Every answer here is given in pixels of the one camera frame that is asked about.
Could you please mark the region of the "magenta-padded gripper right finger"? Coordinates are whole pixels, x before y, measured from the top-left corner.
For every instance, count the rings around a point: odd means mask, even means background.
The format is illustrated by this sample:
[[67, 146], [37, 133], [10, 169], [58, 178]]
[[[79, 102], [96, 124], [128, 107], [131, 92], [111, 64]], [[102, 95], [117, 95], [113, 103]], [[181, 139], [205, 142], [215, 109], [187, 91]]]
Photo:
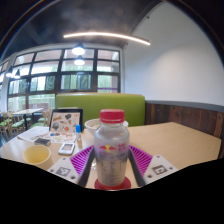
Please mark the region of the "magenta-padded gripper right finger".
[[129, 146], [129, 160], [139, 187], [155, 182], [178, 171], [163, 156], [152, 156], [132, 145]]

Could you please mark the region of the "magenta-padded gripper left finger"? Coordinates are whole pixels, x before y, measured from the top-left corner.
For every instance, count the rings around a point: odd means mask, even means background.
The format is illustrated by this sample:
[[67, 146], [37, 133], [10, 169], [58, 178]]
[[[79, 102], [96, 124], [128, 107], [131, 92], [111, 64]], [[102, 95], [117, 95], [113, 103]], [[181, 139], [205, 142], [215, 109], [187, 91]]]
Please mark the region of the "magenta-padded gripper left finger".
[[71, 157], [62, 157], [48, 171], [74, 184], [85, 187], [93, 159], [94, 146], [89, 146]]

